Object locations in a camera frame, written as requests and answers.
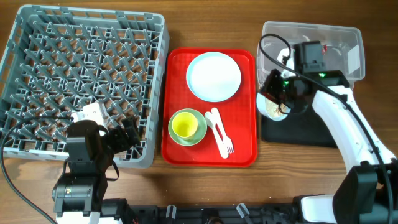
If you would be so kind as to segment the food scraps rice and nuts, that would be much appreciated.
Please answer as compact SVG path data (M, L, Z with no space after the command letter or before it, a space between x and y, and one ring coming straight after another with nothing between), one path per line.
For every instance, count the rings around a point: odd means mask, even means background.
M290 111L284 104L278 105L270 100L266 101L266 111L270 119L281 121L285 119Z

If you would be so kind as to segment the light blue bowl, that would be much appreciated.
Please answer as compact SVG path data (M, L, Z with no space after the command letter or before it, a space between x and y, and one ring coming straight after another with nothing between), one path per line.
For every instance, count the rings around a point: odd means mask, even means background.
M257 104L257 108L258 108L260 114L262 114L263 116L270 119L270 117L268 116L267 111L266 111L266 101L267 100L269 100L269 99L267 99L265 96L261 95L260 93L258 93L256 96L256 104Z

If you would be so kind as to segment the white napkin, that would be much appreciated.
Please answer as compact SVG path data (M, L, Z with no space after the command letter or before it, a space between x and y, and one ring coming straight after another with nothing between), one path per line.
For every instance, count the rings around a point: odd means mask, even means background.
M295 65L294 65L294 55L289 55L289 49L288 48L284 48L282 49L277 57L277 60L279 62L281 62L282 64L284 64L286 67L294 70L295 69ZM281 71L281 75L283 78L290 78L290 77L294 77L295 74L286 70L286 69L282 69Z

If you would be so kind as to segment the yellow cup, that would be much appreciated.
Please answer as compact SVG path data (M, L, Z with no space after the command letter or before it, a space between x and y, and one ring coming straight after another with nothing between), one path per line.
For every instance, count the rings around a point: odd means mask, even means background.
M180 112L172 120L173 132L182 139L191 139L198 129L198 120L190 112Z

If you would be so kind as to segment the red snack wrapper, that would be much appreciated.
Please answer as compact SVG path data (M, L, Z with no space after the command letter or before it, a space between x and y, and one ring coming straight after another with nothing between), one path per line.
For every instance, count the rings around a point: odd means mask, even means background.
M326 45L323 45L323 47L322 47L322 54L324 54L326 51L327 51L327 46L326 46Z

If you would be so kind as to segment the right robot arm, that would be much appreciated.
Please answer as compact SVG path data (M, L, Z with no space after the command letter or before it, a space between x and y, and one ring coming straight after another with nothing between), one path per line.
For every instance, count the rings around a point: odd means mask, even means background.
M259 94L287 106L287 116L302 104L312 107L345 163L347 175L333 195L294 198L292 223L397 223L397 158L371 129L339 70L286 77L274 69Z

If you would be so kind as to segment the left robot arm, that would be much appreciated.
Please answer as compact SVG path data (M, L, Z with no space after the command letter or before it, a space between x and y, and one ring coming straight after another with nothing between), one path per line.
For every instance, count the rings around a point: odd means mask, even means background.
M140 135L132 119L106 129L91 120L77 121L67 128L69 157L53 188L57 223L138 223L125 199L105 199L110 178L108 167L114 155L136 146Z

